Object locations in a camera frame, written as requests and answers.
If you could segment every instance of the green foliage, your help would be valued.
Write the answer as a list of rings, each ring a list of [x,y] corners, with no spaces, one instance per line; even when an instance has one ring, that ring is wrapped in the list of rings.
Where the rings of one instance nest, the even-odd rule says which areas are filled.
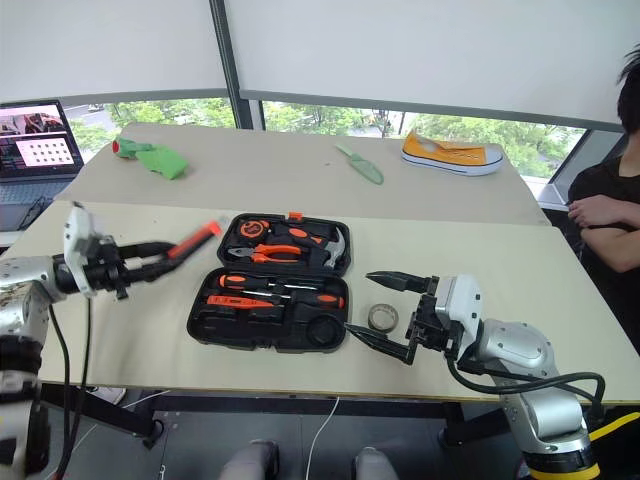
[[[85,152],[97,152],[118,134],[115,130],[108,132],[99,125],[85,125],[82,120],[70,120],[69,124],[78,147]]]
[[[226,98],[113,103],[107,105],[107,110],[119,127],[132,122],[235,127],[233,111]]]
[[[267,130],[347,135],[365,126],[360,110],[297,103],[263,102]]]
[[[497,143],[520,175],[543,178],[553,175],[584,133],[571,127],[450,115],[418,115],[411,128],[434,140]]]
[[[393,131],[389,121],[389,110],[371,110],[371,125],[380,131],[380,137],[386,138]]]

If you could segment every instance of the green glove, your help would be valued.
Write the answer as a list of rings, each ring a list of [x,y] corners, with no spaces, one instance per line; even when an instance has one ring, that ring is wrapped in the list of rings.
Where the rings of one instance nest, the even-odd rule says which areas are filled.
[[[136,152],[153,150],[153,145],[150,143],[137,143],[133,140],[127,140],[126,138],[117,136],[111,144],[111,149],[113,150],[113,153],[121,158],[134,158],[136,156]]]
[[[149,170],[161,173],[169,180],[179,176],[188,166],[179,153],[164,145],[156,145],[153,150],[138,152],[136,158]]]
[[[116,137],[111,144],[113,153],[121,158],[137,158],[147,169],[161,173],[173,180],[187,168],[187,161],[180,154],[164,145],[137,143],[123,137]]]

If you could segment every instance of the table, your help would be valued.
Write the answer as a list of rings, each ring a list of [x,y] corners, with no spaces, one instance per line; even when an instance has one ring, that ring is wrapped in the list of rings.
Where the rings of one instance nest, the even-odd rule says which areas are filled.
[[[91,203],[106,232],[126,244],[149,240],[177,242],[222,214],[207,209]],[[62,251],[68,202],[56,201],[7,252],[8,256]],[[485,318],[528,322],[555,346],[560,372],[596,371],[607,380],[605,401],[640,400],[640,357],[598,295],[560,232],[553,227],[486,223],[341,218],[351,229],[353,263],[347,281],[351,321],[365,324],[374,303],[394,305],[400,340],[418,296],[385,289],[364,278],[373,270],[421,275],[474,274],[484,292]],[[347,338],[334,353],[244,352],[201,345],[185,325],[205,275],[219,266],[211,242],[178,271],[153,284],[130,289],[117,302],[100,293],[94,301],[94,341],[88,381],[98,385],[184,388],[215,391],[296,392],[354,396],[485,400],[457,384],[442,355],[420,349],[415,364],[401,362]],[[85,337],[84,299],[56,305],[79,382]],[[40,377],[62,381],[62,355],[50,332]],[[591,390],[591,385],[584,385]]]
[[[131,124],[122,136],[167,145],[189,162],[173,181],[106,146],[57,198],[177,207],[549,225],[509,162],[465,177],[409,165],[402,140],[335,137],[198,126]],[[334,146],[375,163],[382,186],[361,177]]]

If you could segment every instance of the tool kit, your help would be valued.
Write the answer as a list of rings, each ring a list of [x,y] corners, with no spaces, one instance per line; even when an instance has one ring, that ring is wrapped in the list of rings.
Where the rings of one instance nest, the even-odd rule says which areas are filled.
[[[340,222],[246,213],[218,248],[224,265],[205,278],[187,330],[201,343],[280,352],[330,352],[345,336],[351,262]]]

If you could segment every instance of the yellow sneaker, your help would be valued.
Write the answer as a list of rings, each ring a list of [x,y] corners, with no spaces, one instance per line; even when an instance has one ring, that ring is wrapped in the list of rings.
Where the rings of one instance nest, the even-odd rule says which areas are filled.
[[[503,161],[502,152],[495,147],[430,140],[414,130],[404,141],[402,158],[412,165],[469,176],[493,173]]]

